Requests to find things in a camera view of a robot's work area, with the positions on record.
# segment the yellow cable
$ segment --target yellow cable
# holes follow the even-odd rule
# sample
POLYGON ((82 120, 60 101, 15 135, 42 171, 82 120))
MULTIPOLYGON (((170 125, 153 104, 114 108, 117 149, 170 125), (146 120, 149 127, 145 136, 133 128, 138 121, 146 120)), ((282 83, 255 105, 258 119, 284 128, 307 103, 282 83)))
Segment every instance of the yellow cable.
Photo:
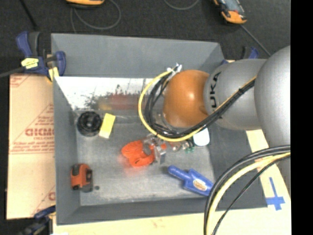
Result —
POLYGON ((201 128, 191 132, 190 134, 184 136, 184 137, 181 137, 181 138, 175 138, 175 139, 172 139, 172 138, 168 138, 168 137, 164 137, 162 136, 161 134, 158 134, 154 129, 152 129, 148 123, 146 122, 146 120, 144 119, 143 117, 143 114, 142 114, 142 110, 141 110, 141 105, 142 105, 142 100, 143 100, 143 97, 145 96, 147 90, 153 85, 153 83, 155 83, 156 81, 158 81, 159 79, 161 79, 162 77, 166 76, 167 74, 171 73, 173 70, 170 70, 170 71, 166 71, 166 72, 163 72, 162 74, 160 74, 159 76, 155 77, 152 81, 150 81, 147 86, 143 89, 140 97, 139 97, 139 101, 138 101, 138 114, 139 114, 139 118, 141 120, 141 122, 143 123, 143 125, 148 129, 148 131, 150 131, 152 134, 156 135, 158 138, 162 139, 162 140, 165 140, 165 141, 168 141, 168 142, 179 142, 179 141, 183 141, 183 140, 186 140, 188 138, 191 138, 193 135, 195 135, 197 132, 199 132, 201 130, 201 128))
POLYGON ((225 184, 223 184, 223 186, 221 187, 221 189, 217 192, 216 196, 214 197, 214 200, 212 202, 211 208, 208 212, 208 222, 207 222, 207 234, 212 234, 213 229, 215 226, 212 226, 211 224, 212 219, 213 219, 213 212, 216 210, 217 205, 219 204, 221 198, 223 197, 224 193, 227 191, 227 189, 240 177, 242 177, 243 175, 245 175, 247 172, 252 171, 254 169, 256 169, 259 166, 267 166, 268 164, 270 164, 271 162, 279 159, 279 158, 283 158, 290 155, 290 152, 284 153, 284 154, 280 154, 280 155, 275 155, 275 156, 269 156, 269 157, 265 157, 264 159, 257 161, 253 164, 248 165, 247 167, 241 169, 240 171, 238 171, 236 174, 234 174, 231 178, 229 178, 225 184))

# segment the black floor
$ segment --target black floor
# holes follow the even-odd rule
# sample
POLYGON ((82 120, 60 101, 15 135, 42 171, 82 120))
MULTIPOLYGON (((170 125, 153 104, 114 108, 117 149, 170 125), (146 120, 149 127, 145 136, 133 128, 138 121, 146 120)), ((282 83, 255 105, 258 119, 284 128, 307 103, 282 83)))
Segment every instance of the black floor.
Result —
MULTIPOLYGON (((51 32, 73 32, 70 7, 64 0, 23 0, 41 31, 40 51, 50 50, 51 32)), ((119 24, 109 30, 92 30, 77 20, 76 30, 85 34, 136 36, 218 42, 226 59, 239 59, 243 47, 255 47, 260 58, 268 58, 251 36, 237 25, 224 24, 210 0, 200 0, 190 10, 177 11, 163 0, 114 0, 121 9, 119 24)), ((195 0, 169 0, 175 6, 188 6, 195 0)), ((270 54, 291 44, 291 0, 240 0, 248 21, 244 24, 270 54)), ((107 0, 94 10, 79 11, 89 23, 108 26, 118 18, 118 11, 107 0)), ((19 66, 15 37, 33 24, 20 0, 0 0, 0 72, 19 66)), ((15 234, 31 220, 5 220, 5 189, 8 150, 8 79, 0 78, 0 234, 15 234)))

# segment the blue cross marking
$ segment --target blue cross marking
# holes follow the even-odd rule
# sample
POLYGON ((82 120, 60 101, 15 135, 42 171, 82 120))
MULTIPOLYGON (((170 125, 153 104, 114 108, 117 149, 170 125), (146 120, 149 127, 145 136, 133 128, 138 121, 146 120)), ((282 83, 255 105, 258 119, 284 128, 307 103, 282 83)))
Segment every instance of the blue cross marking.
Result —
POLYGON ((268 205, 274 205, 276 211, 281 210, 282 209, 281 204, 284 204, 285 200, 283 197, 277 196, 277 192, 276 192, 272 177, 269 178, 269 181, 270 181, 270 184, 272 185, 274 197, 266 198, 266 202, 268 205))

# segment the black tape roll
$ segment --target black tape roll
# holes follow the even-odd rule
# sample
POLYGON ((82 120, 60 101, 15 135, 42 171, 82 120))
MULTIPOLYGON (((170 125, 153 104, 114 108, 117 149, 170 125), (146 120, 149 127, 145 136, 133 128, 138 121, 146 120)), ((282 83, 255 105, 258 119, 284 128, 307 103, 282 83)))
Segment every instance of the black tape roll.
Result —
POLYGON ((99 133, 101 122, 96 112, 84 112, 78 118, 77 129, 82 135, 92 137, 99 133))

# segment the cardboard sheet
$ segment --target cardboard sheet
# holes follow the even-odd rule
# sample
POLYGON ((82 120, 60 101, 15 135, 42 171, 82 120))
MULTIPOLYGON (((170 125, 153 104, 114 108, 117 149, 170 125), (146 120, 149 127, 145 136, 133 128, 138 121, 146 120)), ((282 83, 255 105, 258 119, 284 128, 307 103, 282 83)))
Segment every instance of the cardboard sheet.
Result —
POLYGON ((28 218, 55 203, 52 83, 10 76, 7 219, 28 218))

